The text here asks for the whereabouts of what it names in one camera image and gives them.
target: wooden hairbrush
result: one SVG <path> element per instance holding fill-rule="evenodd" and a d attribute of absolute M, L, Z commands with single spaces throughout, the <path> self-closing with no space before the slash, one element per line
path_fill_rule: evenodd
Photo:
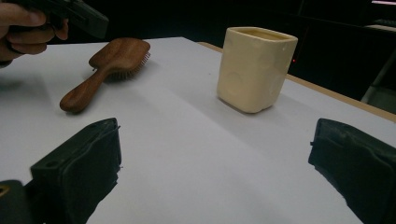
<path fill-rule="evenodd" d="M 89 60 L 96 72 L 64 96 L 61 109 L 81 112 L 106 79 L 134 77 L 148 60 L 149 49 L 150 44 L 141 39 L 123 37 L 110 41 Z"/>

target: dark background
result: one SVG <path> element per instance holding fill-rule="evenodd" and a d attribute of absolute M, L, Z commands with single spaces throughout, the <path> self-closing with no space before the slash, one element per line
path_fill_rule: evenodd
<path fill-rule="evenodd" d="M 396 20 L 396 7 L 367 0 L 222 0 L 111 2 L 86 0 L 109 18 L 105 39 L 70 24 L 51 44 L 183 36 L 222 47 L 227 27 L 259 26 L 299 38 L 289 73 L 360 100 L 396 48 L 396 33 L 364 27 Z M 396 65 L 381 85 L 396 90 Z"/>

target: cream ceramic cup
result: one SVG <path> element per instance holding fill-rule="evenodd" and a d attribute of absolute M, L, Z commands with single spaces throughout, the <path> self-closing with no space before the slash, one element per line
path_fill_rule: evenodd
<path fill-rule="evenodd" d="M 218 97 L 246 113 L 273 105 L 280 94 L 297 37 L 259 27 L 226 31 Z"/>

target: white table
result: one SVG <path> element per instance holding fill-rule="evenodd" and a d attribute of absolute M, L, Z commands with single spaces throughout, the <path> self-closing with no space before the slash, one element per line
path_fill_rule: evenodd
<path fill-rule="evenodd" d="M 242 114 L 216 96 L 219 52 L 183 37 L 148 42 L 136 79 L 103 84 L 79 115 L 59 102 L 105 43 L 49 46 L 1 69 L 0 180 L 26 184 L 30 166 L 74 133 L 116 118 L 119 184 L 89 223 L 361 223 L 307 162 L 316 123 L 345 122 L 395 147 L 394 122 L 290 80 L 275 105 Z"/>

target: hand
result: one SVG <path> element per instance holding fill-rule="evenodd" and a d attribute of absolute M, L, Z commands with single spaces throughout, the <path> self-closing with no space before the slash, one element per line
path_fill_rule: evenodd
<path fill-rule="evenodd" d="M 36 9 L 26 9 L 11 3 L 0 3 L 0 62 L 16 59 L 22 54 L 38 54 L 47 49 L 47 42 L 57 36 L 62 40 L 68 37 L 67 20 L 60 30 L 48 23 L 46 15 Z M 30 31 L 9 31 L 10 25 L 35 27 Z"/>

